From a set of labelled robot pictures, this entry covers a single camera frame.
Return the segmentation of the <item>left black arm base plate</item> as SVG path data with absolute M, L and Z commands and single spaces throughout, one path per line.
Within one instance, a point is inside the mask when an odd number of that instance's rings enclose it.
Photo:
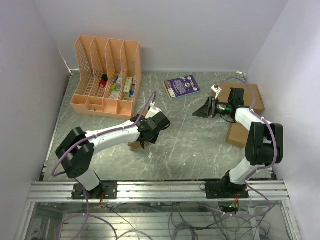
M 93 190 L 87 191 L 89 200 L 115 200 L 118 193 L 118 184 L 115 181 L 101 181 Z M 72 200 L 84 200 L 84 190 L 80 183 L 73 186 L 71 193 Z

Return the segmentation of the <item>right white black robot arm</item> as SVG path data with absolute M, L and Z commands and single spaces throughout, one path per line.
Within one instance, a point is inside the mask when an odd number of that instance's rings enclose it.
M 221 180 L 205 182 L 206 197 L 222 199 L 240 195 L 247 198 L 246 181 L 259 170 L 271 168 L 283 160 L 284 128 L 281 124 L 266 121 L 246 106 L 243 89 L 231 88 L 227 102 L 219 101 L 222 91 L 220 86 L 213 85 L 212 90 L 215 97 L 208 98 L 193 116 L 206 119 L 216 115 L 230 116 L 234 123 L 239 123 L 248 130 L 248 137 L 244 159 Z

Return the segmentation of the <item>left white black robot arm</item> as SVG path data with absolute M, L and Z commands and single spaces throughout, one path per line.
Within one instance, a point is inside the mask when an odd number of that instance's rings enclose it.
M 146 143 L 155 144 L 160 132 L 170 125 L 165 114 L 158 111 L 148 112 L 147 116 L 137 115 L 123 124 L 96 131 L 84 131 L 76 127 L 55 154 L 63 167 L 63 174 L 78 181 L 84 187 L 85 194 L 96 199 L 102 193 L 102 183 L 90 167 L 93 156 L 125 143 L 137 143 L 141 148 L 145 148 Z

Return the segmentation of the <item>brown cardboard box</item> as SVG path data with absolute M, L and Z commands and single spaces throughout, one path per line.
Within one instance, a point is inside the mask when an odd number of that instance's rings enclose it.
M 129 142 L 127 145 L 133 149 L 144 149 L 145 146 L 147 145 L 147 142 L 140 142 L 140 141 L 135 141 L 135 142 Z

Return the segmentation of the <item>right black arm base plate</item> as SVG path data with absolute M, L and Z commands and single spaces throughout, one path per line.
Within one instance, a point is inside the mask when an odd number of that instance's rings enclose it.
M 212 180 L 201 183 L 199 188 L 205 192 L 207 199 L 249 198 L 248 189 L 245 185 L 223 183 L 222 181 Z

